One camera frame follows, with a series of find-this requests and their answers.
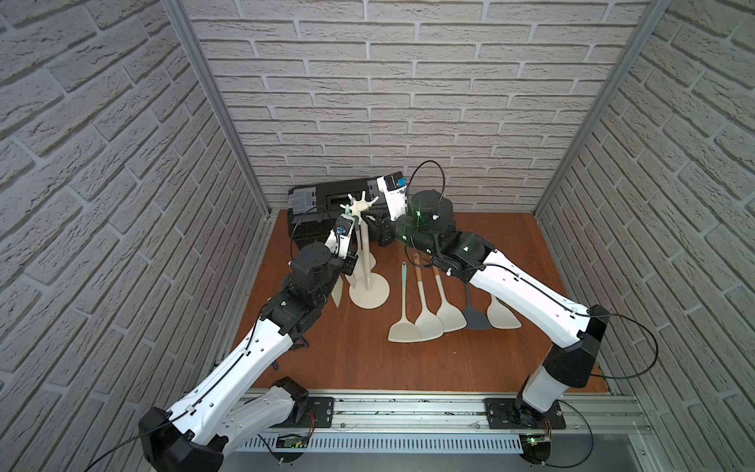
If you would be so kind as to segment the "cream utensil rack stand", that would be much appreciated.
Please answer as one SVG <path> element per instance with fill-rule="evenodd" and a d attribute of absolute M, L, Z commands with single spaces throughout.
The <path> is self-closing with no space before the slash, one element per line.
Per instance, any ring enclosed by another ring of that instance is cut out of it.
<path fill-rule="evenodd" d="M 355 269 L 355 275 L 347 275 L 350 283 L 349 297 L 351 301 L 359 308 L 373 310 L 381 307 L 387 298 L 389 298 L 389 283 L 378 273 L 373 273 L 375 267 L 373 255 L 370 252 L 369 227 L 366 216 L 367 211 L 379 200 L 375 197 L 373 200 L 366 199 L 366 192 L 362 192 L 359 200 L 351 194 L 348 195 L 349 205 L 343 206 L 348 216 L 356 218 L 359 225 L 359 243 L 358 243 L 358 267 Z"/>

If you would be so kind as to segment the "cream spatula green handle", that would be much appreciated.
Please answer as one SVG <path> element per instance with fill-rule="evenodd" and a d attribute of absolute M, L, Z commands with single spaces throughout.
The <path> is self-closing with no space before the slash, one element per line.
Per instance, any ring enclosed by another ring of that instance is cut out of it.
<path fill-rule="evenodd" d="M 420 330 L 407 317 L 407 263 L 401 264 L 401 315 L 400 320 L 389 329 L 387 339 L 393 343 L 415 343 L 420 341 Z"/>

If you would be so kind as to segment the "black plastic toolbox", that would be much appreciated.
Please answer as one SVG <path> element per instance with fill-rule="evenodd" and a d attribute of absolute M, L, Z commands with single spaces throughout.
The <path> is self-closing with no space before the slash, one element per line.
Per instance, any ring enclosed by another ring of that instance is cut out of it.
<path fill-rule="evenodd" d="M 326 241 L 342 205 L 349 205 L 348 195 L 379 200 L 368 213 L 371 242 L 377 242 L 376 218 L 389 217 L 383 194 L 379 192 L 377 177 L 357 178 L 290 188 L 287 194 L 287 224 L 289 236 L 299 249 L 310 243 Z"/>

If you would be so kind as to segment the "cream spoon green handle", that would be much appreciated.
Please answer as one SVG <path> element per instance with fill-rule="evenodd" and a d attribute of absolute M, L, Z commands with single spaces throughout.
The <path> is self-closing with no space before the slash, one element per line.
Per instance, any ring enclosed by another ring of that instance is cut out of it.
<path fill-rule="evenodd" d="M 332 289 L 332 292 L 330 294 L 330 296 L 331 296 L 331 298 L 333 300 L 333 304 L 334 304 L 334 306 L 336 306 L 336 308 L 338 308 L 340 306 L 340 304 L 341 304 L 342 293 L 343 293 L 343 279 L 342 279 L 342 277 L 338 277 L 336 279 L 336 283 L 335 283 L 335 285 L 334 285 L 334 287 Z"/>

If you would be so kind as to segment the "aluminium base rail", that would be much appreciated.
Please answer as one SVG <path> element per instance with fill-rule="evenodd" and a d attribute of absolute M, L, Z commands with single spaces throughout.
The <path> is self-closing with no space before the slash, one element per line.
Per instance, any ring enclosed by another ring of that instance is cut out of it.
<path fill-rule="evenodd" d="M 177 427 L 196 441 L 225 437 L 224 454 L 516 454 L 544 460 L 554 441 L 586 436 L 638 444 L 653 428 L 632 396 L 568 395 L 545 419 L 525 425 L 513 395 L 313 391 L 306 405 L 282 387 L 250 391 L 221 412 L 191 395 L 171 406 Z"/>

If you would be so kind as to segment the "cream ladle wooden handle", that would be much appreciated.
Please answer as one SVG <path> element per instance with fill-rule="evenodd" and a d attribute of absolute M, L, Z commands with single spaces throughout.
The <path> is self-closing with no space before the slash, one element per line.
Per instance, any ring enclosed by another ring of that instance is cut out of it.
<path fill-rule="evenodd" d="M 518 330 L 522 326 L 515 314 L 495 296 L 491 296 L 486 314 L 491 326 L 498 330 Z"/>

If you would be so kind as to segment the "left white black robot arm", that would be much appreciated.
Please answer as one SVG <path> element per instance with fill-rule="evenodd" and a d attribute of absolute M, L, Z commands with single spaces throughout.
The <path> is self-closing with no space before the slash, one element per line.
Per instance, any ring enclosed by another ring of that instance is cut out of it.
<path fill-rule="evenodd" d="M 217 471 L 225 458 L 259 433 L 306 414 L 309 393 L 283 378 L 257 398 L 241 398 L 320 318 L 341 275 L 369 259 L 345 237 L 315 242 L 290 264 L 279 293 L 220 365 L 190 393 L 163 410 L 153 407 L 139 422 L 136 440 L 155 471 Z"/>

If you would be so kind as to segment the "grey spatula green handle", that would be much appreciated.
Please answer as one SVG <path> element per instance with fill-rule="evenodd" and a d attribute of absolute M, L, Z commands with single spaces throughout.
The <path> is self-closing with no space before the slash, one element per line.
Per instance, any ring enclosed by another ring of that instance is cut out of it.
<path fill-rule="evenodd" d="M 464 289 L 466 306 L 462 310 L 462 315 L 467 322 L 467 330 L 491 330 L 493 326 L 488 317 L 473 306 L 470 286 L 465 284 Z"/>

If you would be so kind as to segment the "cream spatula wooden handle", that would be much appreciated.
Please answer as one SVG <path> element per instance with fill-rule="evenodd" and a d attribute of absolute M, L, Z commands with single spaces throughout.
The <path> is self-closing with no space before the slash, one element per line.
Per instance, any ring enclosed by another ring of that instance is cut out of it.
<path fill-rule="evenodd" d="M 415 275 L 421 303 L 421 312 L 415 321 L 415 326 L 420 332 L 420 342 L 438 339 L 444 334 L 444 328 L 438 316 L 429 309 L 418 254 L 413 255 L 413 263 L 415 265 Z"/>

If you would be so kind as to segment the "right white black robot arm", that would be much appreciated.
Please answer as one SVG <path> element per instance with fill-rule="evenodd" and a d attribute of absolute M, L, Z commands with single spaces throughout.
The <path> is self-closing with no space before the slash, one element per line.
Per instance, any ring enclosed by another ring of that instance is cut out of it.
<path fill-rule="evenodd" d="M 377 181 L 389 214 L 379 227 L 392 240 L 424 255 L 432 269 L 456 277 L 503 301 L 540 328 L 552 348 L 511 407 L 514 422 L 542 428 L 568 389 L 581 389 L 593 376 L 611 312 L 571 301 L 511 263 L 482 236 L 457 229 L 450 200 L 442 193 L 407 195 L 404 179 Z"/>

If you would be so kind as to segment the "cream slotted turner wooden handle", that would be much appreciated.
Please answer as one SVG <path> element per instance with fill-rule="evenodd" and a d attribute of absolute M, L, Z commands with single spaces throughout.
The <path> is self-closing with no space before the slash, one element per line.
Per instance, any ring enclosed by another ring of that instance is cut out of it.
<path fill-rule="evenodd" d="M 466 318 L 457 307 L 453 306 L 447 300 L 444 284 L 442 283 L 442 276 L 437 267 L 433 267 L 433 274 L 436 286 L 438 287 L 438 294 L 440 295 L 440 308 L 438 308 L 436 316 L 440 319 L 444 332 L 463 330 L 467 326 Z"/>

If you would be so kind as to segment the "blue handled pliers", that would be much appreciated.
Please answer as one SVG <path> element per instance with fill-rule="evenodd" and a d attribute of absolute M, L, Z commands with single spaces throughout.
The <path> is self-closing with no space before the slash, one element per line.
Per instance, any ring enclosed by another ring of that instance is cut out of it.
<path fill-rule="evenodd" d="M 299 339 L 293 342 L 293 344 L 289 347 L 287 352 L 292 352 L 301 348 L 309 348 L 309 347 L 310 347 L 310 343 L 306 340 L 306 338 L 300 337 Z M 273 361 L 273 363 L 271 363 L 271 366 L 273 366 L 273 370 L 275 371 L 279 370 L 279 365 L 277 361 Z"/>

